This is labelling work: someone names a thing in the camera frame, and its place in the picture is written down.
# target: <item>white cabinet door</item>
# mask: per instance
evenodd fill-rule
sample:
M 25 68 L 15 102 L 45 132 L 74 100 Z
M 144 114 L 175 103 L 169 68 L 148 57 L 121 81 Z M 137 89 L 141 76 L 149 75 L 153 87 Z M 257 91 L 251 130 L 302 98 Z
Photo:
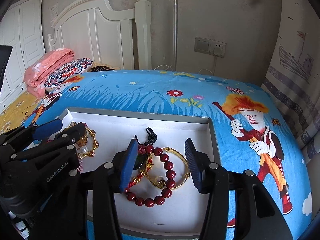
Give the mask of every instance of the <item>white cabinet door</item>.
M 3 85 L 2 85 L 2 88 L 1 88 L 1 92 L 0 92 L 0 102 L 5 99 L 5 97 L 7 95 L 10 94 L 10 89 L 9 89 L 9 85 L 8 85 L 8 82 L 7 82 L 7 77 L 4 75 L 4 78 L 3 78 Z
M 19 38 L 19 10 L 20 5 L 8 10 L 0 23 L 0 44 L 12 46 L 5 70 L 10 90 L 15 89 L 23 82 L 25 72 Z
M 29 0 L 20 5 L 20 43 L 26 69 L 45 53 L 39 11 L 41 11 L 41 0 Z

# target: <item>cartoon bedsheet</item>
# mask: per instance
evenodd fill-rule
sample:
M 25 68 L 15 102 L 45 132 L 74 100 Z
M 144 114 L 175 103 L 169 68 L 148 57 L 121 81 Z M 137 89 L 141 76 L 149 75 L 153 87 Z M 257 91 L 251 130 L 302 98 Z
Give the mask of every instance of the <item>cartoon bedsheet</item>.
M 48 94 L 25 125 L 53 120 L 67 107 L 210 117 L 221 164 L 229 171 L 251 169 L 257 174 L 283 212 L 294 239 L 311 221 L 311 190 L 302 154 L 260 87 L 166 71 L 84 73 Z M 233 238 L 234 203 L 231 192 L 227 239 Z

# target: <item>curtain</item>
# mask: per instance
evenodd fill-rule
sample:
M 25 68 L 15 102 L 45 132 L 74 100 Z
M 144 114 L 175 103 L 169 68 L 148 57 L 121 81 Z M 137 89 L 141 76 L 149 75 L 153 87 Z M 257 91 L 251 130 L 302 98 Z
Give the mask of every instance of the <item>curtain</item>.
M 278 39 L 261 87 L 308 163 L 320 153 L 320 19 L 307 0 L 282 0 Z

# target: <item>white box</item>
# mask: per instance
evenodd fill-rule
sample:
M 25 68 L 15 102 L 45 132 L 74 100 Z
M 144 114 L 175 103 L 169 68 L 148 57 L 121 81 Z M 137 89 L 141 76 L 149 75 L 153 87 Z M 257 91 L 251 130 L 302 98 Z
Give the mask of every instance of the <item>white box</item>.
M 140 143 L 147 141 L 146 128 L 150 127 L 158 136 L 155 147 L 170 147 L 183 156 L 184 144 L 191 138 L 197 151 L 204 152 L 213 162 L 220 163 L 215 142 L 213 125 L 210 118 L 194 116 L 177 116 L 168 114 L 150 114 L 115 110 L 85 108 L 68 108 L 60 119 L 63 128 L 70 122 L 85 122 L 96 131 L 100 146 L 93 158 L 83 160 L 84 172 L 94 171 L 105 162 L 112 161 L 117 152 L 126 150 L 134 135 Z M 168 154 L 177 173 L 175 180 L 185 173 L 183 162 L 173 154 Z M 154 157 L 154 168 L 150 175 L 165 178 L 165 170 L 158 157 Z M 147 178 L 131 188 L 137 196 L 154 198 L 161 195 L 161 190 L 154 187 Z M 209 195 L 201 195 L 194 187 L 192 178 L 173 190 L 172 196 L 161 206 L 152 208 L 137 206 L 129 202 L 125 194 L 114 194 L 117 215 L 123 233 L 144 238 L 198 238 L 207 209 Z M 92 217 L 92 192 L 88 193 L 88 216 Z

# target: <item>cartoon hand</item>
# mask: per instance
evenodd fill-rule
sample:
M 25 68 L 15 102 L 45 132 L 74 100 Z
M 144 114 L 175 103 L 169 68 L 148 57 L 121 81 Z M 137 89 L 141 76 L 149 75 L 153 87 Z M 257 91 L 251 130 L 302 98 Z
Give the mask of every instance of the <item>cartoon hand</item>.
M 253 149 L 258 155 L 261 153 L 268 153 L 270 150 L 269 145 L 263 141 L 255 141 L 250 143 L 250 148 Z
M 242 137 L 244 134 L 240 131 L 240 129 L 243 129 L 242 124 L 238 119 L 234 119 L 230 122 L 230 125 L 232 127 L 231 133 L 235 137 Z

